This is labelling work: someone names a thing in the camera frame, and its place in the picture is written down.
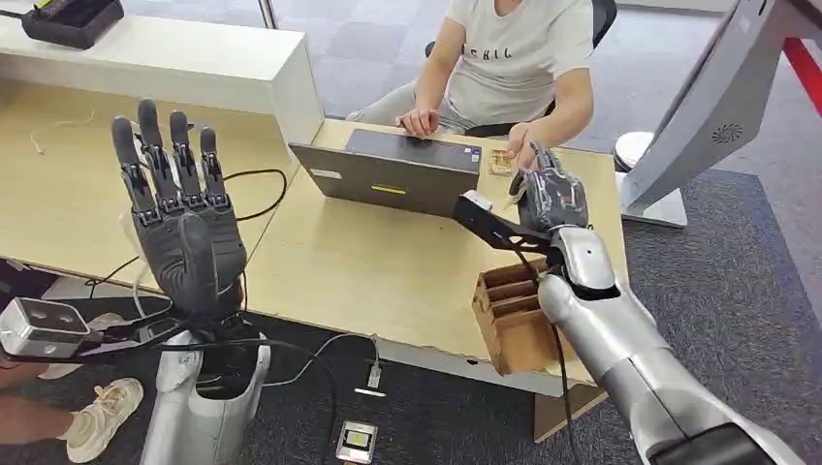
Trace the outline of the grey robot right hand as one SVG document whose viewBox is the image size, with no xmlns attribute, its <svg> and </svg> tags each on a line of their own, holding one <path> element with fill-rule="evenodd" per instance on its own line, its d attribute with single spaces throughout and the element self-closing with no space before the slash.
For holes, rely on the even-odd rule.
<svg viewBox="0 0 822 465">
<path fill-rule="evenodd" d="M 519 169 L 509 187 L 509 204 L 517 206 L 520 224 L 538 233 L 552 233 L 561 227 L 587 228 L 582 181 L 566 170 L 550 149 L 534 141 L 529 146 L 536 168 Z"/>
</svg>

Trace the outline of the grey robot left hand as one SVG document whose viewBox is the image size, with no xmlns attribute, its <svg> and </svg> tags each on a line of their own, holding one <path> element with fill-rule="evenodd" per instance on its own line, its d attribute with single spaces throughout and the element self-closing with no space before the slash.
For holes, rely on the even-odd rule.
<svg viewBox="0 0 822 465">
<path fill-rule="evenodd" d="M 117 116 L 111 138 L 131 200 L 142 254 L 160 289 L 190 321 L 215 319 L 237 308 L 234 285 L 247 264 L 234 205 L 216 150 L 216 134 L 201 130 L 196 160 L 186 114 L 170 115 L 166 150 L 155 103 L 138 104 L 140 136 Z"/>
</svg>

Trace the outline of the person's left hand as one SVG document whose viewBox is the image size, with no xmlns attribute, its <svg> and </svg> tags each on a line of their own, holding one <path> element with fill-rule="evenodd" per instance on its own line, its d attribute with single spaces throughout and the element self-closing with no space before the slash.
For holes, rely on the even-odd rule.
<svg viewBox="0 0 822 465">
<path fill-rule="evenodd" d="M 516 162 L 520 170 L 528 170 L 535 158 L 534 150 L 530 146 L 531 129 L 530 122 L 522 122 L 515 124 L 508 134 L 508 155 Z"/>
</svg>

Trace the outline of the person's right hand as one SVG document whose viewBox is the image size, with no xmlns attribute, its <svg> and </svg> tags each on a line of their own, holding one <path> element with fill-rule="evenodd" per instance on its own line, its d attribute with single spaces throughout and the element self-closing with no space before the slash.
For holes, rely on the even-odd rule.
<svg viewBox="0 0 822 465">
<path fill-rule="evenodd" d="M 395 119 L 397 127 L 415 138 L 433 135 L 439 127 L 439 113 L 433 108 L 413 108 Z"/>
</svg>

